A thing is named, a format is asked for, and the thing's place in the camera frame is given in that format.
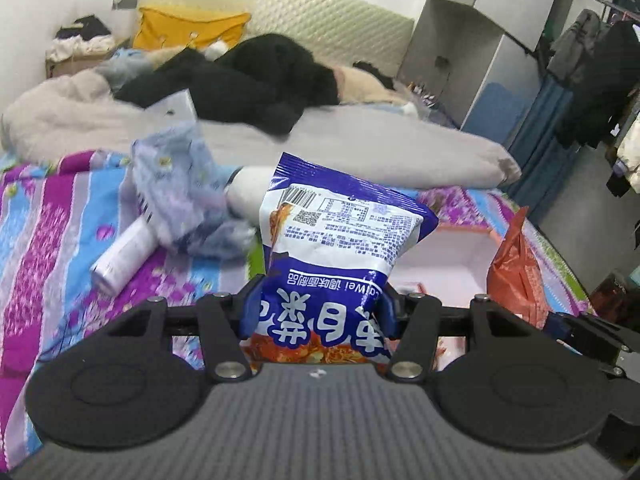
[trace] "quilted headboard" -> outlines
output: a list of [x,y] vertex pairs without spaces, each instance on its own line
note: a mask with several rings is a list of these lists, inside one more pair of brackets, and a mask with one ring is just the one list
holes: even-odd
[[244,39],[278,32],[317,59],[366,60],[387,75],[398,72],[414,28],[414,20],[361,0],[138,0],[138,6],[154,4],[250,12]]

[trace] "hanging clothes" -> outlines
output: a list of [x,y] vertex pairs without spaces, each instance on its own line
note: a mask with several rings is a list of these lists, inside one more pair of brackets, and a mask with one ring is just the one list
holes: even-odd
[[504,191],[521,206],[529,206],[529,220],[539,225],[570,173],[577,155],[564,149],[555,136],[556,125],[572,99],[572,92],[547,75],[518,131],[509,153],[522,168],[522,177]]
[[636,117],[618,148],[618,163],[624,168],[624,179],[640,193],[640,116]]
[[596,42],[584,78],[556,129],[562,146],[574,142],[594,148],[615,127],[627,96],[640,80],[640,41],[633,24],[618,22]]
[[593,58],[593,50],[604,24],[590,9],[584,9],[574,24],[551,45],[555,52],[547,69],[566,86],[578,84],[584,77],[585,63]]

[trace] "blue snack bag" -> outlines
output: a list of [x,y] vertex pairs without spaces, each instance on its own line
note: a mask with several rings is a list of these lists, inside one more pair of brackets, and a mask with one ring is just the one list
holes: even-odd
[[398,257],[437,225],[397,191],[283,153],[260,207],[267,277],[254,357],[386,362],[374,304]]

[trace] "white box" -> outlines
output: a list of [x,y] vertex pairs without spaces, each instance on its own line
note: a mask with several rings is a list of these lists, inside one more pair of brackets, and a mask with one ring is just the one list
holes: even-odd
[[[389,283],[404,294],[408,289],[439,298],[444,306],[468,308],[476,294],[486,293],[486,276],[501,240],[483,228],[439,226],[403,254]],[[438,369],[465,353],[465,338],[443,337],[445,352]]]

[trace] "light blue cloth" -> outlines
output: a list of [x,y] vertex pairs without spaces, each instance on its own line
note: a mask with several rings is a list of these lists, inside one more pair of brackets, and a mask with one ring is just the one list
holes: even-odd
[[120,49],[95,67],[95,71],[107,80],[114,93],[139,75],[150,74],[153,70],[153,64],[144,53],[135,49]]
[[220,260],[241,258],[252,248],[255,230],[226,206],[225,186],[237,168],[213,161],[198,123],[137,140],[132,162],[143,214],[161,245]]

